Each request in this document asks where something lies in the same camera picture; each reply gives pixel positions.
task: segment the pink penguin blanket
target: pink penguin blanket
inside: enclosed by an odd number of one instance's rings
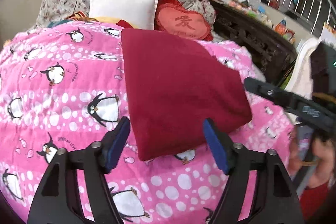
[[[85,148],[115,128],[122,116],[129,117],[121,30],[114,24],[68,22],[18,33],[0,53],[0,190],[24,221],[58,148]],[[255,77],[244,48],[232,41],[198,42],[223,65],[238,70],[242,81]],[[271,102],[249,93],[247,98],[253,119],[231,138],[253,150],[274,148],[286,165],[290,121]],[[227,177],[206,145],[140,161],[131,130],[106,181],[125,223],[203,224]],[[251,172],[240,218],[248,216],[254,183]],[[93,220],[81,172],[78,186],[84,214]]]

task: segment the metal railing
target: metal railing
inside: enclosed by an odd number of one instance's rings
[[[294,13],[301,20],[299,24],[310,31],[311,34],[319,36],[324,22],[336,26],[336,10],[330,0],[277,0],[280,6]]]

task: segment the metal bolt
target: metal bolt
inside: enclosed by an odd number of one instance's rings
[[[95,141],[95,142],[93,142],[93,143],[91,144],[91,146],[92,146],[93,148],[98,148],[98,147],[101,146],[101,142],[100,142],[100,141]]]
[[[274,149],[269,149],[267,152],[272,156],[275,156],[277,154],[277,152]]]
[[[57,150],[57,154],[58,155],[63,155],[67,150],[65,148],[60,148],[59,150]]]
[[[233,147],[236,148],[236,149],[242,149],[243,145],[241,143],[234,143]]]

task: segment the heart-shaped cushion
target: heart-shaped cushion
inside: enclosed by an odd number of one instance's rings
[[[158,5],[155,20],[158,30],[183,38],[205,39],[211,32],[210,25],[200,13],[174,3]]]
[[[252,119],[239,72],[194,40],[166,32],[122,30],[130,120],[140,160],[205,143],[203,121],[226,133]]]

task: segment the maroon cushion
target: maroon cushion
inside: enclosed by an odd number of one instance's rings
[[[130,120],[140,160],[205,143],[202,123],[223,132],[252,119],[239,73],[197,42],[166,32],[122,30]]]

